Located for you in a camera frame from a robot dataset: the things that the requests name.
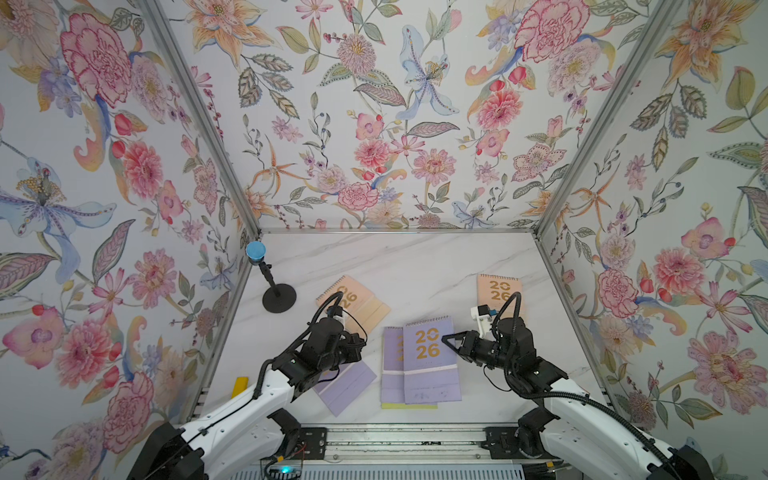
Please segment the yellow-green calendar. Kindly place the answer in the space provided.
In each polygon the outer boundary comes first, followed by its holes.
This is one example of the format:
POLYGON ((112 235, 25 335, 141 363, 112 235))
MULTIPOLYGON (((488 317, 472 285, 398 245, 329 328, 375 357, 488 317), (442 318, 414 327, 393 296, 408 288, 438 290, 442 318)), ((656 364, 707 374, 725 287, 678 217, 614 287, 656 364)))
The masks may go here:
POLYGON ((436 404, 405 404, 384 402, 381 403, 381 408, 384 410, 437 410, 436 404))

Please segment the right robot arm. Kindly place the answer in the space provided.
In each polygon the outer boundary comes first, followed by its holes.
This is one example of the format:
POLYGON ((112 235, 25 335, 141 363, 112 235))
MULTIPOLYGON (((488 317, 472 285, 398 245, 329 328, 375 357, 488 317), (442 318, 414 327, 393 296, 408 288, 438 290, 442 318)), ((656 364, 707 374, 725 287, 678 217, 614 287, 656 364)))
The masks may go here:
POLYGON ((469 363, 500 370, 512 393, 535 403, 517 420, 509 441, 524 457, 549 454, 591 479, 715 476, 698 450, 646 434, 539 356, 521 318, 494 321, 490 338, 469 330, 445 335, 442 342, 469 363))

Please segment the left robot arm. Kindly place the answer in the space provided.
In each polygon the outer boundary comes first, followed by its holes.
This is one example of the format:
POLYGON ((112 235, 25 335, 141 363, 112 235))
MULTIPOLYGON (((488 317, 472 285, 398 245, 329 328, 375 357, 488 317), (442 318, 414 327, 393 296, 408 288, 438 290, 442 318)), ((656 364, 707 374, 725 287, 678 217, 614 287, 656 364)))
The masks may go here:
POLYGON ((359 362, 366 339, 339 317, 312 321, 285 350, 264 362, 256 383, 217 409, 146 440, 129 479, 227 479, 252 461, 286 457, 301 424, 286 407, 322 375, 359 362))

